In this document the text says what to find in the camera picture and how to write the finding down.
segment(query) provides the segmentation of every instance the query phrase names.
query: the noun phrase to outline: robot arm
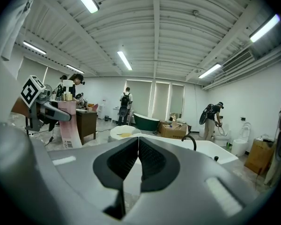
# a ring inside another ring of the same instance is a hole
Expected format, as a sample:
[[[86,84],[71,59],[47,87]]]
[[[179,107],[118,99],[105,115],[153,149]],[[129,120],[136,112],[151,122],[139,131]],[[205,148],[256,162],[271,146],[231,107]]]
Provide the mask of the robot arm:
[[[44,124],[50,124],[49,131],[54,128],[57,121],[69,121],[71,115],[59,110],[57,102],[49,101],[51,91],[40,80],[30,75],[23,85],[21,98],[29,108],[30,122],[26,130],[38,132]]]

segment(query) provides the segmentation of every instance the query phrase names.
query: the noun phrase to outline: black pants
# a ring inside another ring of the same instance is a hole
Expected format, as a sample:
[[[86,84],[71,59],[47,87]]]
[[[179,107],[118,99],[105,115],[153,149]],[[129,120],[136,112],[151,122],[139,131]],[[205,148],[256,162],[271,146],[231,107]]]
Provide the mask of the black pants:
[[[124,125],[127,125],[127,117],[129,115],[129,112],[130,112],[130,109],[127,109],[127,113],[126,113],[126,116],[124,117]],[[122,125],[122,117],[118,117],[118,126],[121,126]]]

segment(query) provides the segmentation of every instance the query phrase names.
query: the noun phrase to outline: toilet lid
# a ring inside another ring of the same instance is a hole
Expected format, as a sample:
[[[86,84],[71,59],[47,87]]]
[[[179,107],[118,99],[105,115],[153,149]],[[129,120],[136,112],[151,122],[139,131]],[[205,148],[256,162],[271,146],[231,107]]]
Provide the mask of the toilet lid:
[[[243,139],[245,141],[249,140],[249,136],[250,136],[250,130],[251,130],[251,124],[249,122],[246,122],[242,129],[240,130],[240,139]]]

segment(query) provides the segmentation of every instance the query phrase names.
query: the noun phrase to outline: beige pants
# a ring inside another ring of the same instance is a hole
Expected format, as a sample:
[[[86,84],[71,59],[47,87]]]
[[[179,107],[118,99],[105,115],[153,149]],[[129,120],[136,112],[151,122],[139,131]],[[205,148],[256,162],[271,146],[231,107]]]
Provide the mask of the beige pants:
[[[215,126],[214,121],[207,118],[205,121],[204,140],[211,141],[211,136],[214,133],[214,126]]]

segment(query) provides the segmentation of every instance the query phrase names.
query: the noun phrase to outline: black shirt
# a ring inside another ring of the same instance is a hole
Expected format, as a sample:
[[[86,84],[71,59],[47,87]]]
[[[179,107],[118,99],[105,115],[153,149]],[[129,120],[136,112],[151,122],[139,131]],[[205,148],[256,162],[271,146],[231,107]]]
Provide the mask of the black shirt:
[[[76,94],[76,89],[75,89],[75,84],[73,85],[73,87],[69,87],[69,92],[72,93],[73,97],[75,97]]]
[[[214,115],[217,113],[217,112],[220,112],[220,107],[218,105],[214,105],[213,109],[212,109],[212,113],[208,113],[207,114],[207,118],[208,119],[211,119],[214,121]]]

